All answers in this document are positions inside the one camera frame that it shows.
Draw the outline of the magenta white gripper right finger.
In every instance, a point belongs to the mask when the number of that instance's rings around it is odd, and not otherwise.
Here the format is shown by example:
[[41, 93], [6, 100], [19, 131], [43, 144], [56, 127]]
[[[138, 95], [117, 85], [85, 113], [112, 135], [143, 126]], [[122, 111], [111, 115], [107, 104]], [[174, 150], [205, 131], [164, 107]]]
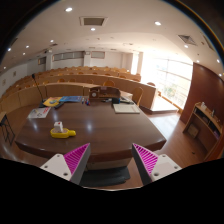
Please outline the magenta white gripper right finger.
[[158, 155], [136, 143], [132, 144], [131, 151], [143, 185], [181, 170], [181, 167], [166, 154]]

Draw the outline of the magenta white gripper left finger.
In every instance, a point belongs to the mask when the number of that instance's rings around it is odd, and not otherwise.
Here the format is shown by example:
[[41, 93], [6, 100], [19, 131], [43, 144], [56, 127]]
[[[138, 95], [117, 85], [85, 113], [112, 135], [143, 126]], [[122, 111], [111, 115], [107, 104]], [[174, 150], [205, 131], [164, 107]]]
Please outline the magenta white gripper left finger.
[[90, 144], [87, 143], [65, 155], [55, 154], [41, 169], [79, 185], [90, 154]]

